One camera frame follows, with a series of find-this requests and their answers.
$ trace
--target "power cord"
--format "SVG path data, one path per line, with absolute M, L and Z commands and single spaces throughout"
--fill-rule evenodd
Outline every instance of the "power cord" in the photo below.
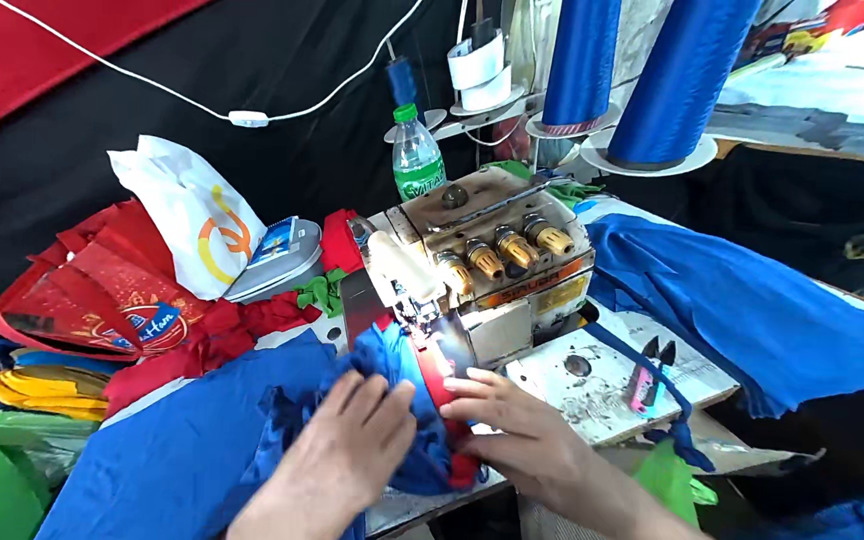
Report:
M 501 138 L 499 138 L 497 141 L 494 141 L 494 142 L 486 142 L 484 140 L 479 140 L 479 139 L 475 138 L 473 136 L 473 134 L 468 132 L 468 131 L 463 131 L 463 133 L 465 133 L 466 137 L 468 137 L 469 139 L 481 144 L 482 146 L 498 146 L 499 144 L 502 144 L 503 142 L 505 142 L 505 140 L 509 139 L 512 136 L 512 134 L 515 133 L 517 129 L 519 129 L 519 124 L 520 124 L 520 122 L 522 122 L 522 118 L 525 118 L 524 114 L 521 114 L 518 117 L 518 119 L 515 120 L 515 125 L 512 126 L 511 129 L 509 129 L 509 132 L 505 133 L 504 135 L 502 135 Z
M 95 60 L 99 64 L 102 64 L 103 66 L 105 66 L 107 68 L 112 68 L 115 71 L 122 73 L 123 75 L 127 75 L 128 77 L 138 79 L 139 81 L 142 81 L 143 83 L 147 83 L 149 85 L 152 85 L 153 87 L 156 87 L 157 89 L 159 89 L 161 91 L 169 92 L 170 94 L 174 95 L 178 99 L 181 99 L 182 101 L 185 101 L 186 103 L 189 103 L 190 105 L 198 107 L 199 109 L 205 111 L 206 113 L 209 113 L 212 117 L 220 118 L 222 120 L 228 120 L 233 125 L 241 126 L 244 128 L 264 128 L 265 126 L 269 125 L 269 122 L 275 122 L 278 120 L 288 120 L 289 118 L 302 117 L 302 116 L 308 115 L 309 113 L 312 113 L 312 112 L 318 110 L 318 108 L 320 108 L 321 106 L 329 103 L 330 99 L 335 97 L 335 94 L 337 94 L 339 91 L 341 91 L 348 83 L 351 83 L 356 77 L 358 77 L 359 75 L 362 75 L 363 73 L 368 71 L 369 68 L 371 68 L 376 63 L 376 59 L 378 58 L 379 53 L 382 51 L 382 45 L 384 43 L 386 43 L 392 37 L 392 34 L 394 34 L 396 32 L 396 30 L 399 30 L 399 28 L 402 27 L 403 24 L 405 24 L 406 20 L 408 20 L 409 18 L 412 17 L 412 15 L 416 12 L 416 10 L 419 8 L 419 6 L 422 3 L 423 3 L 423 0 L 415 0 L 414 5 L 408 11 L 406 11 L 405 15 L 403 15 L 401 19 L 398 19 L 398 22 L 396 22 L 395 25 L 392 26 L 391 29 L 381 39 L 379 39 L 378 45 L 375 46 L 375 52 L 372 54 L 372 57 L 368 61 L 368 63 L 365 64 L 364 66 L 362 66 L 362 68 L 359 69 L 358 71 L 356 71 L 355 73 L 352 73 L 347 79 L 345 79 L 341 83 L 339 83 L 339 85 L 336 86 L 334 90 L 332 90 L 327 96 L 322 98 L 322 100 L 319 101 L 317 104 L 313 104 L 312 106 L 306 108 L 305 110 L 300 110 L 298 112 L 290 112 L 288 114 L 281 114 L 279 116 L 268 116 L 265 112 L 261 112 L 258 110 L 230 110 L 228 112 L 228 115 L 219 114 L 218 112 L 212 110 L 211 108 L 205 106 L 204 104 L 198 103 L 198 102 L 196 102 L 190 98 L 187 98 L 183 94 L 176 92 L 175 90 L 173 90 L 172 88 L 169 88 L 168 86 L 166 86 L 164 84 L 161 84 L 161 83 L 156 82 L 156 81 L 149 79 L 147 77 L 143 77 L 143 76 L 139 75 L 138 73 L 134 73 L 132 71 L 129 71 L 128 69 L 124 69 L 122 67 L 115 65 L 114 63 L 106 60 L 102 56 L 96 55 L 95 53 L 91 52 L 89 49 L 83 47 L 79 43 L 76 43 L 72 39 L 69 39 L 68 37 L 66 37 L 65 35 L 60 33 L 58 30 L 45 24 L 44 22 L 42 22 L 42 20 L 35 18 L 30 13 L 23 11 L 22 9 L 20 9 L 16 6 L 13 6 L 9 2 L 6 2 L 6 0 L 0 0 L 1 5 L 5 6 L 6 8 L 9 8 L 10 10 L 12 10 L 13 12 L 22 16 L 23 18 L 29 19 L 31 22 L 33 22 L 33 23 L 37 24 L 38 26 L 44 28 L 45 30 L 49 31 L 56 38 L 59 38 L 63 42 L 66 42 L 69 45 L 72 45 L 73 47 L 78 49 L 79 52 L 81 52 L 84 55 L 89 56 L 91 59 Z

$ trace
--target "white tape roll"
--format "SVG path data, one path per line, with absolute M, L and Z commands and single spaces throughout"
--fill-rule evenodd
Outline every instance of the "white tape roll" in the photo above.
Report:
M 498 77 L 459 92 L 462 108 L 466 111 L 491 109 L 509 98 L 512 93 L 512 67 L 506 66 Z
M 495 31 L 495 39 L 476 50 L 473 41 L 466 39 L 448 51 L 448 73 L 452 88 L 463 91 L 496 78 L 505 67 L 505 39 L 502 30 Z

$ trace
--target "overlock sewing machine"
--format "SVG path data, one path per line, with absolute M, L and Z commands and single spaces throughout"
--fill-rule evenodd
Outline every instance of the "overlock sewing machine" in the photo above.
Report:
M 546 191 L 554 182 L 487 167 L 349 222 L 382 305 L 459 376 L 510 362 L 577 317 L 595 250 Z

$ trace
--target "red bag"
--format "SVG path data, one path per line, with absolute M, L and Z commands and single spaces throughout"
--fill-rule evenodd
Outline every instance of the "red bag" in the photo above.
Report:
M 176 282 L 172 252 L 135 199 L 56 237 L 0 296 L 1 336 L 127 362 L 179 345 L 211 304 Z

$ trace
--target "white cable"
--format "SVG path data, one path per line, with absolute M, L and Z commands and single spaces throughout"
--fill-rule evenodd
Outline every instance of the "white cable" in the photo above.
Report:
M 455 35 L 455 44 L 462 43 L 462 30 L 466 29 L 466 10 L 469 9 L 469 0 L 462 0 L 462 8 L 459 9 L 459 31 Z
M 536 0 L 529 0 L 529 34 L 532 35 L 532 87 L 536 89 L 536 79 L 539 78 L 539 47 L 536 46 Z
M 519 129 L 519 123 L 522 122 L 522 118 L 524 118 L 524 117 L 525 117 L 525 115 L 521 114 L 518 117 L 518 120 L 515 120 L 515 125 L 512 126 L 511 129 L 509 129 L 509 132 L 505 133 L 504 135 L 502 135 L 502 138 L 500 138 L 494 142 L 486 142 L 484 140 L 479 140 L 479 139 L 475 138 L 468 131 L 463 131 L 463 133 L 465 134 L 466 137 L 468 137 L 469 139 L 481 144 L 482 146 L 498 146 L 499 144 L 502 144 L 503 142 L 505 142 L 505 140 L 509 139 L 512 136 L 512 134 L 515 133 L 517 129 Z
M 347 79 L 340 82 L 339 85 L 336 86 L 335 89 L 332 90 L 331 93 L 329 93 L 327 96 L 322 98 L 321 101 L 319 101 L 317 104 L 313 104 L 312 106 L 306 108 L 306 110 L 300 110 L 299 112 L 291 112 L 289 114 L 282 114 L 281 116 L 270 117 L 269 121 L 271 122 L 271 121 L 275 121 L 275 120 L 287 120 L 289 118 L 295 118 L 295 117 L 301 117 L 303 115 L 308 115 L 309 113 L 312 113 L 313 111 L 315 111 L 316 109 L 318 109 L 322 105 L 325 105 L 326 103 L 328 103 L 329 100 L 332 99 L 332 97 L 335 96 L 335 94 L 337 94 L 339 91 L 341 91 L 345 85 L 352 82 L 359 75 L 362 75 L 363 73 L 365 73 L 366 70 L 371 68 L 373 66 L 373 64 L 376 63 L 376 59 L 378 58 L 379 53 L 382 52 L 382 44 L 387 42 L 392 37 L 392 34 L 394 34 L 396 32 L 396 30 L 399 30 L 399 27 L 401 27 L 403 24 L 405 24 L 405 21 L 407 21 L 409 18 L 412 17 L 412 14 L 414 14 L 416 12 L 416 10 L 419 8 L 419 6 L 422 3 L 423 3 L 423 0 L 415 0 L 415 3 L 413 4 L 412 8 L 409 9 L 408 11 L 406 11 L 405 14 L 402 15 L 402 18 L 398 19 L 398 22 L 396 22 L 395 25 L 392 26 L 391 29 L 389 31 L 387 31 L 386 34 L 379 40 L 378 45 L 375 46 L 375 52 L 372 53 L 372 58 L 368 61 L 368 63 L 363 65 L 362 68 L 359 69 L 358 71 L 356 71 L 355 73 L 352 73 Z
M 96 55 L 95 53 L 92 53 L 92 52 L 91 52 L 90 50 L 88 50 L 86 47 L 83 47 L 83 46 L 80 45 L 79 43 L 76 43 L 75 41 L 69 39 L 68 37 L 66 37 L 66 36 L 64 36 L 64 35 L 62 35 L 61 33 L 59 33 L 58 30 L 56 30 L 56 29 L 52 28 L 51 26 L 45 24 L 45 23 L 42 22 L 41 20 L 35 18 L 34 16 L 32 16 L 32 15 L 30 15 L 29 13 L 23 11 L 22 9 L 19 9 L 18 7 L 13 6 L 13 5 L 10 4 L 9 2 L 6 2 L 5 0 L 0 0 L 0 4 L 2 4 L 3 6 L 5 6 L 6 8 L 9 8 L 10 10 L 16 12 L 18 15 L 22 16 L 23 18 L 25 18 L 25 19 L 29 19 L 31 22 L 37 24 L 38 26 L 41 26 L 41 27 L 44 28 L 45 30 L 48 30 L 48 31 L 51 32 L 51 33 L 52 33 L 56 38 L 59 38 L 59 39 L 62 40 L 63 42 L 66 42 L 66 43 L 68 43 L 69 45 L 72 45 L 73 47 L 75 47 L 76 49 L 78 49 L 79 52 L 81 52 L 81 53 L 84 54 L 84 55 L 87 55 L 87 56 L 91 57 L 93 60 L 95 60 L 96 62 L 102 64 L 103 66 L 105 66 L 105 67 L 107 67 L 107 68 L 112 68 L 112 69 L 114 69 L 115 71 L 118 71 L 119 73 L 123 73 L 123 74 L 125 74 L 125 75 L 127 75 L 127 76 L 129 76 L 129 77 L 134 77 L 134 78 L 138 79 L 139 81 L 142 81 L 142 82 L 144 82 L 144 83 L 148 83 L 148 84 L 152 85 L 153 87 L 156 87 L 157 89 L 160 89 L 160 90 L 162 90 L 162 91 L 169 92 L 170 94 L 174 95 L 174 96 L 177 97 L 178 99 L 181 99 L 181 100 L 187 101 L 188 103 L 191 103 L 192 105 L 198 107 L 199 109 L 202 109 L 202 110 L 205 111 L 206 113 L 209 113 L 212 117 L 222 118 L 222 120 L 229 120 L 229 117 L 228 117 L 228 116 L 222 116 L 222 114 L 219 114 L 218 112 L 212 110 L 211 108 L 205 106 L 204 104 L 196 103 L 196 102 L 192 101 L 191 99 L 187 98 L 187 97 L 184 96 L 183 94 L 174 91 L 172 88 L 169 88 L 169 87 L 167 87 L 167 86 L 164 86 L 164 85 L 162 85 L 162 84 L 159 84 L 158 82 L 156 82 L 156 81 L 154 81 L 154 80 L 152 80 L 152 79 L 147 79 L 147 78 L 145 78 L 145 77 L 142 77 L 142 76 L 139 75 L 138 73 L 133 73 L 132 71 L 129 71 L 128 69 L 123 69 L 123 68 L 121 68 L 121 67 L 115 65 L 114 63 L 112 63 L 112 62 L 110 62 L 110 61 L 107 61 L 107 60 L 106 60 L 105 58 L 103 58 L 102 56 L 100 56 L 100 55 Z
M 158 83 L 152 79 L 148 79 L 146 77 L 143 77 L 143 76 L 139 75 L 138 73 L 133 73 L 132 71 L 129 71 L 128 69 L 123 69 L 123 68 L 115 65 L 114 63 L 104 59 L 102 56 L 96 55 L 95 53 L 92 53 L 89 49 L 86 49 L 85 47 L 83 47 L 79 43 L 76 43 L 72 39 L 69 39 L 65 35 L 62 35 L 61 33 L 59 33 L 58 30 L 45 24 L 44 22 L 42 22 L 42 20 L 35 18 L 30 13 L 27 13 L 26 11 L 23 11 L 22 9 L 20 9 L 16 6 L 13 6 L 9 2 L 6 2 L 6 0 L 0 0 L 1 5 L 5 6 L 6 8 L 9 8 L 10 10 L 12 10 L 13 12 L 22 16 L 23 18 L 29 19 L 31 22 L 33 22 L 33 23 L 37 24 L 38 26 L 44 28 L 45 30 L 49 31 L 56 38 L 59 38 L 63 42 L 66 42 L 69 45 L 72 45 L 73 47 L 78 49 L 79 52 L 81 52 L 84 55 L 89 56 L 91 59 L 102 64 L 103 66 L 105 66 L 107 68 L 112 68 L 115 71 L 122 73 L 123 75 L 127 75 L 129 77 L 133 77 L 135 79 L 138 79 L 139 81 L 142 81 L 143 83 L 148 83 L 149 85 L 152 85 L 153 87 L 156 87 L 157 89 L 160 89 L 162 91 L 169 92 L 170 94 L 181 99 L 182 101 L 185 101 L 191 105 L 198 107 L 199 109 L 202 109 L 206 113 L 209 113 L 212 117 L 221 118 L 222 120 L 228 120 L 232 124 L 235 124 L 236 126 L 243 126 L 243 127 L 248 127 L 248 128 L 264 127 L 264 126 L 269 125 L 269 122 L 274 122 L 276 120 L 287 120 L 289 118 L 302 117 L 304 115 L 308 115 L 309 113 L 316 111 L 319 107 L 329 103 L 329 100 L 332 99 L 333 97 L 335 97 L 335 94 L 337 94 L 339 91 L 341 91 L 348 83 L 350 83 L 356 77 L 365 73 L 369 68 L 371 68 L 376 63 L 376 59 L 378 58 L 379 53 L 382 51 L 382 45 L 384 43 L 388 42 L 389 39 L 392 37 L 392 34 L 394 34 L 396 32 L 396 30 L 399 30 L 399 28 L 403 24 L 405 24 L 406 20 L 408 20 L 410 17 L 412 17 L 412 14 L 414 14 L 416 12 L 416 10 L 419 8 L 419 6 L 422 3 L 423 3 L 423 0 L 415 0 L 415 3 L 412 6 L 412 8 L 410 8 L 408 11 L 406 11 L 405 15 L 403 15 L 401 19 L 398 19 L 398 22 L 396 22 L 395 25 L 392 26 L 391 29 L 385 34 L 385 36 L 383 36 L 382 39 L 379 40 L 378 45 L 375 47 L 375 52 L 372 54 L 372 57 L 368 61 L 368 63 L 365 64 L 364 66 L 362 66 L 362 68 L 359 69 L 358 71 L 356 71 L 355 73 L 352 73 L 347 79 L 340 82 L 339 85 L 336 86 L 335 89 L 332 90 L 321 101 L 319 101 L 317 104 L 313 104 L 312 106 L 306 108 L 305 110 L 300 110 L 298 112 L 290 112 L 288 114 L 282 114 L 279 116 L 271 116 L 270 117 L 270 116 L 266 115 L 264 112 L 259 112 L 256 110 L 233 110 L 233 111 L 229 112 L 228 116 L 223 116 L 222 114 L 219 114 L 218 112 L 212 110 L 211 108 L 205 106 L 204 104 L 197 103 L 197 102 L 187 98 L 183 94 L 174 91 L 172 88 L 165 86 L 164 84 L 160 84 L 160 83 Z

